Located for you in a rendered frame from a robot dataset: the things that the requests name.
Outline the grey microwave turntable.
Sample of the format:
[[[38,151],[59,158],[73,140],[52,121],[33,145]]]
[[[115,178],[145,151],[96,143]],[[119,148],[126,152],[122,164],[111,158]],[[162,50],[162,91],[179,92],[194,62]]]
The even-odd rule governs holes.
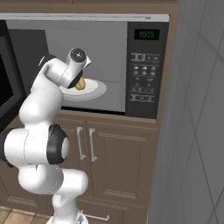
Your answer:
[[[106,91],[107,87],[104,83],[97,80],[98,88],[94,90],[91,93],[88,94],[80,94],[80,95],[74,95],[74,94],[64,94],[64,99],[68,101],[74,101],[74,102],[84,102],[84,101],[90,101],[95,98],[98,98],[102,96]]]

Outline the brown drawer front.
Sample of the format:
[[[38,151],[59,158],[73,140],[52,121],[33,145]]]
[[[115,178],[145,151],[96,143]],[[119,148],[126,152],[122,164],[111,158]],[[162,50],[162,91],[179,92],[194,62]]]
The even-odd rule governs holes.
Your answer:
[[[105,217],[110,215],[108,221],[96,220],[87,217],[89,224],[146,224],[147,209],[137,206],[119,206],[92,200],[77,200],[78,208],[85,214]]]

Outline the brown cupboard door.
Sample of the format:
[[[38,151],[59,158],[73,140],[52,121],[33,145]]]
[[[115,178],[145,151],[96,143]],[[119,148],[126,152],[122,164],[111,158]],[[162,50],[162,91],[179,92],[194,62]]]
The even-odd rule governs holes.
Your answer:
[[[53,215],[51,196],[37,195],[24,190],[18,183],[18,169],[0,162],[0,204],[4,207],[37,214]]]
[[[88,122],[94,128],[91,163],[93,194],[96,198],[146,206],[158,143],[157,129]]]
[[[61,168],[76,169],[88,173],[88,159],[84,158],[83,160],[80,160],[79,146],[76,134],[76,128],[82,127],[82,122],[72,122],[71,120],[62,118],[57,118],[55,122],[66,132],[70,143],[70,150],[67,159],[59,166]],[[81,133],[81,145],[82,145],[82,152],[84,155],[86,155],[86,149],[85,144],[83,142],[82,133]]]

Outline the brown wall cupboard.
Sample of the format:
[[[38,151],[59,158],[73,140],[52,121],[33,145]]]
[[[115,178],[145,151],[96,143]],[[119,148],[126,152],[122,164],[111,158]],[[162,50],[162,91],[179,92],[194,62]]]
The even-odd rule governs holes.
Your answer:
[[[180,0],[0,0],[0,12],[11,13],[168,13]]]

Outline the hotdog bun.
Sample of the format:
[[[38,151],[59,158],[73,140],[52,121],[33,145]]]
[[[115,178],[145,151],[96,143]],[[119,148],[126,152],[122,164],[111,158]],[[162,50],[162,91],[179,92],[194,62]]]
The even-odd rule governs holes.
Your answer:
[[[80,80],[78,83],[75,85],[75,88],[78,90],[84,90],[86,87],[86,82],[83,76],[80,77]]]

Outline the black microwave door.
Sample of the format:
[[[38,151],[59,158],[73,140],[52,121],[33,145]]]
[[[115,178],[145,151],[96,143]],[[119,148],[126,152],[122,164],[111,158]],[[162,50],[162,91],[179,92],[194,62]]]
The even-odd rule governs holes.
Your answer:
[[[18,115],[25,87],[5,20],[0,20],[0,132]]]

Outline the black microwave oven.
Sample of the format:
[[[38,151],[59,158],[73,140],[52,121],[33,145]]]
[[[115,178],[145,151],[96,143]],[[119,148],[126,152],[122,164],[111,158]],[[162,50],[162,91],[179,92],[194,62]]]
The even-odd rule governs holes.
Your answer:
[[[65,107],[157,117],[168,14],[0,13],[0,19],[10,29],[45,32],[49,53],[61,60],[74,47],[87,53],[84,78],[107,91],[90,101],[64,99]]]

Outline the white plate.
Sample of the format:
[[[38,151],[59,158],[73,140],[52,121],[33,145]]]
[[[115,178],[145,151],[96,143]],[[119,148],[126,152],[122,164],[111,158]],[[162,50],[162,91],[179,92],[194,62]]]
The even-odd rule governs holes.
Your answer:
[[[98,83],[96,80],[85,79],[86,86],[82,90],[78,90],[76,87],[72,87],[70,89],[64,88],[60,86],[59,88],[64,94],[67,95],[83,95],[93,92],[98,88]]]

